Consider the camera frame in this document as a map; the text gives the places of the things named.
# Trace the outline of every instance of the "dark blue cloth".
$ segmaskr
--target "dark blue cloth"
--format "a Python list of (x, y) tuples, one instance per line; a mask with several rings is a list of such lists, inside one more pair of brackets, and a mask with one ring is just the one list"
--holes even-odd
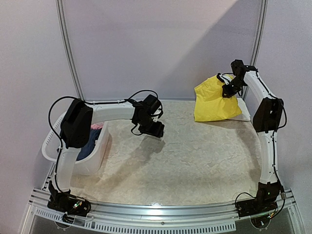
[(80, 161), (89, 156), (90, 153), (92, 153), (95, 145), (96, 140), (98, 139), (99, 134), (101, 133), (102, 129), (91, 129), (90, 130), (90, 137), (88, 143), (82, 147), (80, 153), (78, 154), (77, 160)]

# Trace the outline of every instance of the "yellow cloth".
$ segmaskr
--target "yellow cloth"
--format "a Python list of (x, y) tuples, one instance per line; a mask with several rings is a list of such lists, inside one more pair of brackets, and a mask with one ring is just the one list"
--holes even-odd
[(235, 96), (222, 97), (223, 85), (224, 83), (214, 76), (194, 88), (196, 92), (194, 110), (196, 122), (223, 120), (242, 113)]

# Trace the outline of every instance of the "work surface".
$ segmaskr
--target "work surface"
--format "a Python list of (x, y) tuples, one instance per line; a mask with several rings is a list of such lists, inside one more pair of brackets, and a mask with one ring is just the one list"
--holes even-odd
[(72, 193), (103, 202), (196, 205), (255, 195), (260, 142), (250, 122), (194, 122), (194, 101), (163, 101), (164, 137), (135, 136), (129, 120), (109, 122), (100, 170), (74, 175)]

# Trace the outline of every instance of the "white plastic bin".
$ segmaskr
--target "white plastic bin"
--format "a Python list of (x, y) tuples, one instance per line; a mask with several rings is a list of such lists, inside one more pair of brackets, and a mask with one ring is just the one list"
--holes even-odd
[[(66, 112), (63, 113), (58, 118), (58, 120), (53, 126), (53, 128), (56, 130), (57, 133), (60, 132), (60, 123), (62, 122), (65, 114)], [(99, 170), (106, 150), (108, 137), (109, 132), (107, 128), (107, 122), (104, 122), (103, 128), (101, 130), (101, 133), (98, 137), (97, 143), (92, 153), (83, 160), (76, 161), (73, 174), (89, 176), (96, 173)], [(59, 139), (54, 134), (54, 132), (50, 130), (41, 148), (43, 156), (47, 160), (56, 163), (58, 157), (57, 152), (58, 147), (59, 147)]]

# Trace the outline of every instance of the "white wall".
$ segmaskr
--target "white wall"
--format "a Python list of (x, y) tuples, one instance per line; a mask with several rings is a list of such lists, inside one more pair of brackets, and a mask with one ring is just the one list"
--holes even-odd
[(87, 100), (193, 88), (251, 60), (260, 0), (66, 0), (68, 35)]
[[(0, 1), (0, 233), (17, 234), (49, 163), (40, 154), (55, 99), (75, 95), (55, 1)], [(65, 103), (53, 112), (53, 120)]]
[[(279, 130), (278, 167), (285, 187), (294, 193), (307, 233), (312, 233), (311, 12), (310, 0), (269, 1), (256, 63), (269, 88), (285, 102), (288, 124)], [(250, 108), (255, 105), (251, 96)]]

